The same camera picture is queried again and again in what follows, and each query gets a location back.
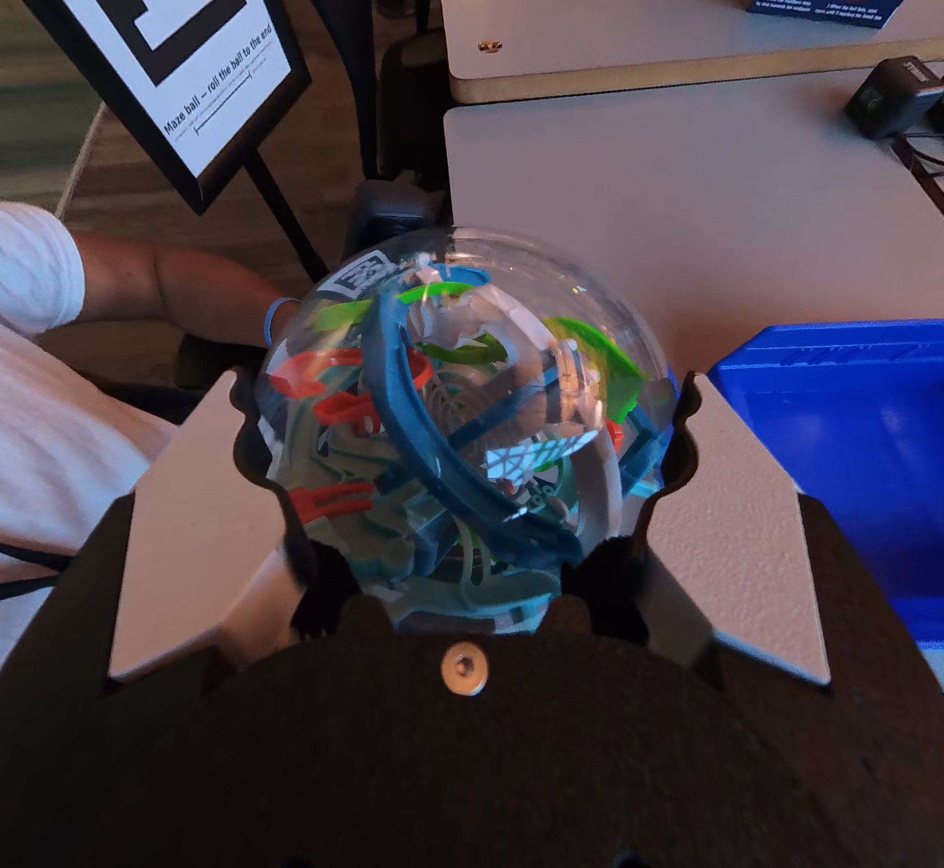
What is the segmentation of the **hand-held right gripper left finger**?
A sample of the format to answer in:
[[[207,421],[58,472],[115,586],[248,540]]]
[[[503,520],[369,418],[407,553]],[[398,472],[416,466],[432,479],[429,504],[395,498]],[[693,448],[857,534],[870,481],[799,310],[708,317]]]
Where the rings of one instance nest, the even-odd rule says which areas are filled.
[[[313,545],[270,481],[253,387],[229,370],[135,487],[110,675],[215,647],[236,669],[300,640]]]

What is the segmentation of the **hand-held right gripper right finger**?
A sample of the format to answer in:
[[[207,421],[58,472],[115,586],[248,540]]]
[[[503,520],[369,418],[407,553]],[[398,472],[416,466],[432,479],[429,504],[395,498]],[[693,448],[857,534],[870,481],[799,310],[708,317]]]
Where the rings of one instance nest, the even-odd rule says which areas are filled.
[[[649,649],[692,668],[721,645],[829,685],[797,485],[708,376],[688,376],[677,409],[665,486],[634,532]]]

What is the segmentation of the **clear plastic maze ball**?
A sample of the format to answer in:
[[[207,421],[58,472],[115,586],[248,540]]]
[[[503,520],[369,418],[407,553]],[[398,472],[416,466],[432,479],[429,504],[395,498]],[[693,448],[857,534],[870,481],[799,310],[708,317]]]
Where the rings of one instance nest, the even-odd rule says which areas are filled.
[[[270,477],[414,634],[534,631],[663,485],[678,384],[649,327],[523,237],[430,227],[266,316]]]

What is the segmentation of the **blue plastic bin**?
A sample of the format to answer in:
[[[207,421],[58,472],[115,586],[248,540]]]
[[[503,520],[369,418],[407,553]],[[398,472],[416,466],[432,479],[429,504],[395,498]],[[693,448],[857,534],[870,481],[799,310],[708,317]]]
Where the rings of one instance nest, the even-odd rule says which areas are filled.
[[[709,378],[829,509],[942,681],[943,321],[773,326]]]

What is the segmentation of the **blue wristband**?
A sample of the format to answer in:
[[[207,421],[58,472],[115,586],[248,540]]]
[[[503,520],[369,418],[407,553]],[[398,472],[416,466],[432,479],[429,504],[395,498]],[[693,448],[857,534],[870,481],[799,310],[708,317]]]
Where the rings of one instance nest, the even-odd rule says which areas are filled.
[[[299,299],[287,296],[279,297],[270,304],[263,327],[266,347],[271,347],[283,333],[285,326],[295,317],[299,305]]]

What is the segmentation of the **person in white shirt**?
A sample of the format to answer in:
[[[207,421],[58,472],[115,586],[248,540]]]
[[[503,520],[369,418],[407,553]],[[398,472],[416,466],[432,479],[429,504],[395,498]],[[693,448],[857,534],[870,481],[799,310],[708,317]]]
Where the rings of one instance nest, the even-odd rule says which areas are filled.
[[[36,339],[87,297],[77,244],[50,212],[1,210],[1,539],[72,557],[177,427],[98,389]]]

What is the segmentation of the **black framed tag sign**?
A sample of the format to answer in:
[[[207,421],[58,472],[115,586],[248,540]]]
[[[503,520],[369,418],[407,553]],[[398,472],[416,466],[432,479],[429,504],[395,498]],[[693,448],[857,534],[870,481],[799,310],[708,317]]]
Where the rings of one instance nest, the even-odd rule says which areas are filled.
[[[282,0],[22,1],[194,213],[244,169],[324,277],[259,153],[311,84]]]

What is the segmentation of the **small black device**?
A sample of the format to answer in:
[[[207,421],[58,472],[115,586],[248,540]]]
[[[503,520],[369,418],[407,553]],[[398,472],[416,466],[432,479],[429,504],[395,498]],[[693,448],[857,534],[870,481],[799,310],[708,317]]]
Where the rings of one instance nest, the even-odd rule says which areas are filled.
[[[894,138],[922,120],[943,95],[942,79],[918,57],[881,61],[844,107],[871,141]]]

